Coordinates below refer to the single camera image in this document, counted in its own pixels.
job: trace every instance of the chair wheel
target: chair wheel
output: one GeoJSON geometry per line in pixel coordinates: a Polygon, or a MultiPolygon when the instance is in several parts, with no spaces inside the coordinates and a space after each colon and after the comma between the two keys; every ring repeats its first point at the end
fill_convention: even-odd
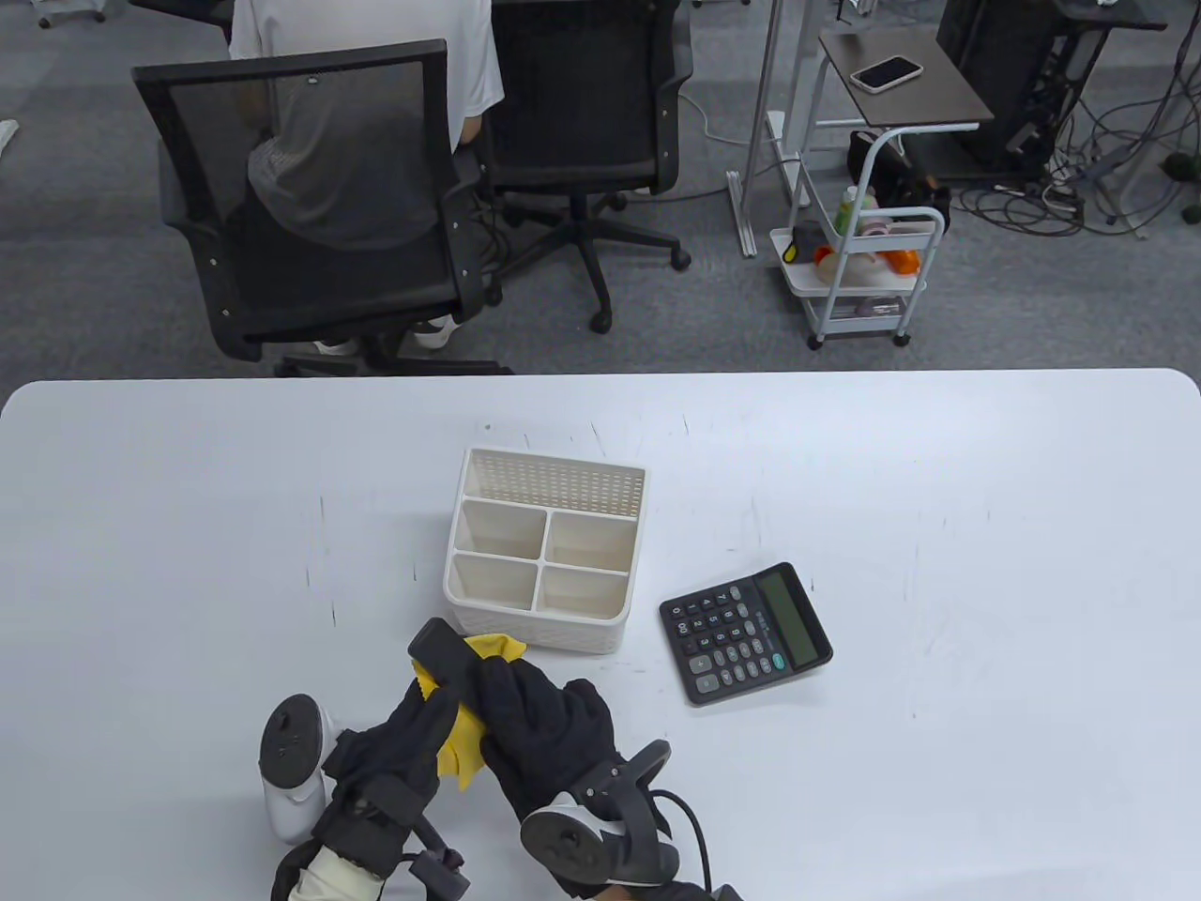
{"type": "Polygon", "coordinates": [[[602,310],[592,317],[592,322],[588,324],[588,328],[598,335],[608,335],[609,329],[613,328],[613,314],[608,310],[602,310]]]}

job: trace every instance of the white plastic desk organizer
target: white plastic desk organizer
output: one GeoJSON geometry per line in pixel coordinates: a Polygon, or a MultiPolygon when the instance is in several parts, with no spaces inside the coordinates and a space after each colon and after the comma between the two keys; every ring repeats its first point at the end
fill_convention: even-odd
{"type": "Polygon", "coordinates": [[[470,634],[608,654],[621,644],[646,470],[472,448],[443,581],[470,634]]]}

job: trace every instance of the white table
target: white table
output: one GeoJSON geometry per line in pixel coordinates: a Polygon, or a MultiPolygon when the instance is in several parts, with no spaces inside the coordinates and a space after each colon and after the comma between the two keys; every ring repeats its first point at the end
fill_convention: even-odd
{"type": "MultiPolygon", "coordinates": [[[[532,657],[593,679],[627,752],[670,739],[659,784],[747,901],[1196,899],[1201,402],[1166,371],[24,388],[4,897],[265,899],[263,720],[388,712],[482,443],[651,469],[620,652],[532,657]],[[784,559],[833,661],[688,708],[658,602],[784,559]]],[[[470,897],[558,896],[486,774],[430,815],[470,897]]]]}

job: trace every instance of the black desk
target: black desk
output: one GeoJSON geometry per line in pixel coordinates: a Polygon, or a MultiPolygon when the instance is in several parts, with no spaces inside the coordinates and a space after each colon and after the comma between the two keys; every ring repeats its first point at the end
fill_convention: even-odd
{"type": "Polygon", "coordinates": [[[167,16],[177,16],[181,19],[202,22],[205,25],[216,25],[229,43],[229,32],[233,29],[233,1],[234,0],[130,0],[130,6],[141,6],[143,10],[153,10],[167,16]]]}

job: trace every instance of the calculator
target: calculator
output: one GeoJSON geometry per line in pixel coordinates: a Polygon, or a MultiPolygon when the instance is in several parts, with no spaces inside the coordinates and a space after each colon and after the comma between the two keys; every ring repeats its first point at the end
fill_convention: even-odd
{"type": "Polygon", "coordinates": [[[782,682],[833,656],[791,563],[665,601],[659,616],[693,704],[782,682]]]}

